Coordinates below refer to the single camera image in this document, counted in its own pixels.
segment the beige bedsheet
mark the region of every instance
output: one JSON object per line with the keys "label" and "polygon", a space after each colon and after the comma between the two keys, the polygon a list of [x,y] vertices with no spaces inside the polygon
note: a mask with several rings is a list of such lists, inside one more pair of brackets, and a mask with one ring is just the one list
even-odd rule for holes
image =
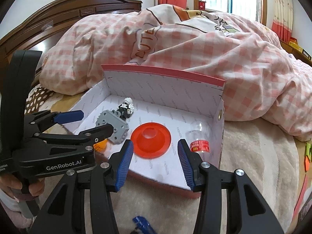
{"label": "beige bedsheet", "polygon": [[[44,107],[66,111],[79,98],[55,94]],[[49,132],[67,133],[60,125]],[[237,168],[245,170],[287,231],[297,201],[299,180],[299,158],[293,137],[262,118],[225,122],[221,169],[232,172]],[[46,179],[42,202],[60,178]],[[226,193],[222,196],[225,202]],[[86,193],[86,228],[87,233],[92,233],[88,200]],[[129,234],[134,229],[132,218],[137,215],[146,217],[158,234],[192,233],[199,206],[199,199],[179,197],[130,177],[119,193],[112,193],[112,202],[120,234]],[[223,203],[221,233],[226,232],[226,218]]]}

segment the red curtain trim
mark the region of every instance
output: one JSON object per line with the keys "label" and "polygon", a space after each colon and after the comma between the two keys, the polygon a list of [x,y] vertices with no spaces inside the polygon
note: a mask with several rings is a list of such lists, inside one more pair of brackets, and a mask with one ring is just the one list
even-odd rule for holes
{"label": "red curtain trim", "polygon": [[277,36],[285,43],[289,43],[289,40],[291,38],[291,30],[289,29],[289,27],[283,25],[281,22],[274,20],[272,25],[272,31],[275,32]]}
{"label": "red curtain trim", "polygon": [[187,0],[158,0],[158,4],[171,4],[181,7],[183,9],[186,8]]}

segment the green object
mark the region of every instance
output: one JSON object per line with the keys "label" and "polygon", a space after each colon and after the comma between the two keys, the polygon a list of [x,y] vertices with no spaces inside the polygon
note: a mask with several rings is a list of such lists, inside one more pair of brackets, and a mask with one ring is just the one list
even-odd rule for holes
{"label": "green object", "polygon": [[311,143],[307,143],[305,145],[305,155],[308,157],[310,162],[311,162],[311,150],[312,150],[311,145],[312,145]]}

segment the orange plastic part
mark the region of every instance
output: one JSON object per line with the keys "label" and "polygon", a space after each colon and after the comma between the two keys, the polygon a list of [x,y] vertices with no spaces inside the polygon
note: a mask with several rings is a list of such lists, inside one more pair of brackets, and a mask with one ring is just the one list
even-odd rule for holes
{"label": "orange plastic part", "polygon": [[107,144],[107,139],[105,139],[104,141],[101,141],[99,143],[96,143],[93,145],[93,148],[96,150],[96,151],[103,151],[106,149],[106,144]]}
{"label": "orange plastic part", "polygon": [[145,159],[158,158],[165,154],[171,143],[169,130],[155,122],[138,126],[131,135],[134,153]]}
{"label": "orange plastic part", "polygon": [[310,169],[310,161],[307,156],[305,156],[305,172],[307,172]]}

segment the cardboard box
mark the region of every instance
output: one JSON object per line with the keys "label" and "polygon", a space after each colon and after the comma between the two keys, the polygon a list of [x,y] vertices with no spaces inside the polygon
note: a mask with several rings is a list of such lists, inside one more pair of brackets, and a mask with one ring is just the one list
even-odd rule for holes
{"label": "cardboard box", "polygon": [[[206,122],[211,128],[210,163],[219,167],[223,141],[225,81],[200,74],[138,65],[103,65],[104,80],[87,91],[71,110],[82,110],[82,121],[66,125],[78,134],[96,126],[104,110],[116,110],[124,98],[131,97],[134,113],[126,121],[126,139],[140,124],[157,122],[171,133],[171,146],[162,156],[142,159],[135,154],[129,170],[162,184],[190,190],[177,154],[177,143],[185,138],[194,120]],[[122,144],[108,146],[109,158]]]}

